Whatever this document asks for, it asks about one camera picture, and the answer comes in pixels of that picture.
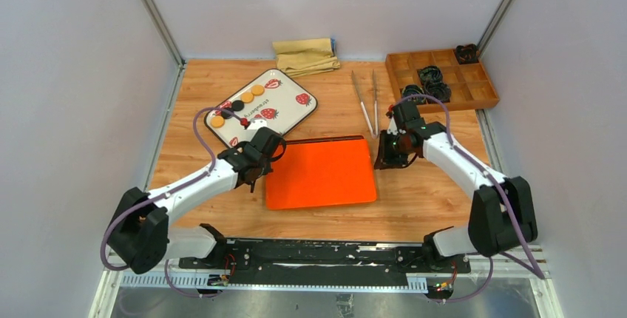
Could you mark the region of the orange box lid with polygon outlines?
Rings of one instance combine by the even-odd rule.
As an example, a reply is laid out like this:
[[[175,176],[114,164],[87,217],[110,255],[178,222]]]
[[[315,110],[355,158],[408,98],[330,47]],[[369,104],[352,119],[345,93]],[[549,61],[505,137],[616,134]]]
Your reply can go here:
[[[369,143],[361,135],[289,141],[265,177],[270,210],[372,203],[377,198]]]

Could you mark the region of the white strawberry tray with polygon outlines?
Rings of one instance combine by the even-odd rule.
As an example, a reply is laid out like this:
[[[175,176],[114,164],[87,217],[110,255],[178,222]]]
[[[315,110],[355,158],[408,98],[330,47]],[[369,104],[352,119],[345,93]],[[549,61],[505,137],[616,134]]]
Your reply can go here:
[[[281,135],[289,133],[318,107],[318,100],[313,94],[278,69],[266,70],[233,95],[221,101],[219,107],[231,108],[232,102],[240,100],[241,94],[250,92],[250,88],[255,84],[265,87],[264,94],[255,97],[251,103],[245,104],[241,112],[233,112],[248,121],[253,118],[264,118],[268,122],[268,127]],[[209,120],[216,115],[220,116],[220,111],[207,112],[204,116],[204,123],[206,128],[226,146],[235,146],[253,137],[253,133],[246,132],[234,116],[225,119],[225,125],[219,129],[211,128]]]

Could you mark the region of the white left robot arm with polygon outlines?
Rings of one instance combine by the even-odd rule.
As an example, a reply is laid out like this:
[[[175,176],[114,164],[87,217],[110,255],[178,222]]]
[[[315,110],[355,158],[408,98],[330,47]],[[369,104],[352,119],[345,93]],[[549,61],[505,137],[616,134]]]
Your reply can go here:
[[[200,204],[242,185],[253,186],[272,171],[271,165],[286,150],[285,139],[268,127],[254,132],[214,156],[211,162],[186,177],[143,192],[127,190],[107,227],[101,249],[111,248],[124,262],[121,270],[145,274],[164,260],[199,259],[208,268],[226,261],[220,233],[207,225],[173,228],[172,224]]]

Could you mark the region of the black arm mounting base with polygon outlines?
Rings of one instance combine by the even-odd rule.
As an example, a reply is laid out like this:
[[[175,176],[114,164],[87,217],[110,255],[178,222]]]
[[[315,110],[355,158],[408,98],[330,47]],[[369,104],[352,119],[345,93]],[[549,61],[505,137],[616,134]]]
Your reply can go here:
[[[461,255],[429,264],[418,243],[229,238],[206,259],[183,258],[185,269],[218,269],[233,284],[322,287],[405,287],[408,276],[468,274]]]

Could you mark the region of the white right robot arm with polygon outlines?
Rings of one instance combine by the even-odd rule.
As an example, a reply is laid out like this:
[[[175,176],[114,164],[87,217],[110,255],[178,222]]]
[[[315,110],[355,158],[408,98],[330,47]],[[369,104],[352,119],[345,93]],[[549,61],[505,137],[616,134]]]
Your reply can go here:
[[[466,227],[425,236],[426,268],[442,271],[454,256],[492,257],[537,239],[532,191],[524,178],[507,177],[480,162],[445,125],[426,122],[410,101],[392,106],[387,116],[390,124],[379,134],[375,169],[405,169],[422,158],[444,171],[471,200]]]

